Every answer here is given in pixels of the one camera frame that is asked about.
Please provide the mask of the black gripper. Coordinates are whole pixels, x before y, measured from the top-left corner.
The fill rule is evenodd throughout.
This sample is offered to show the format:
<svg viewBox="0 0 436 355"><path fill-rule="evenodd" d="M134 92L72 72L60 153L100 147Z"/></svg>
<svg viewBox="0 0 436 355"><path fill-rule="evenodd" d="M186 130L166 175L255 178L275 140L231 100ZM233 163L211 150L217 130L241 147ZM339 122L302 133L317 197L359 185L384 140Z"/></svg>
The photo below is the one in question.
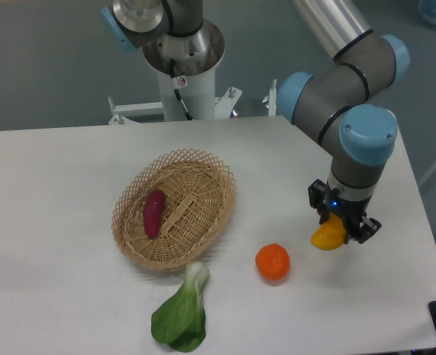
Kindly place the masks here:
<svg viewBox="0 0 436 355"><path fill-rule="evenodd" d="M337 178L329 178L326 184L317 179L308 187L309 205L318 213L320 225L329 219L330 214L342 220L346 230L346 245L352 240L363 244L382 226L366 214L374 189L374 185L366 188L349 187Z"/></svg>

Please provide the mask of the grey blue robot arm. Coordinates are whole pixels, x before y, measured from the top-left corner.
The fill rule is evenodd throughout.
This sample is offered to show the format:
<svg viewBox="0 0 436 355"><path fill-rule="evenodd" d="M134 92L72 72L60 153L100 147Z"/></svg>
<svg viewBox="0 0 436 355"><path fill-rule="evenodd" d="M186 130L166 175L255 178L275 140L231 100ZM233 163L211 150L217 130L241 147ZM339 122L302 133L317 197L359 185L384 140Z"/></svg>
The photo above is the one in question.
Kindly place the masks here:
<svg viewBox="0 0 436 355"><path fill-rule="evenodd" d="M366 208L395 147L392 112L369 99L409 68L405 44L377 36L351 1L294 1L335 62L320 78L297 72L282 83L276 108L332 156L326 181L309 188L309 203L325 223L339 217L345 240L366 242L380 223ZM121 49L142 49L159 80L167 121L216 119L215 68L224 56L221 31L203 16L201 1L109 1L101 11Z"/></svg>

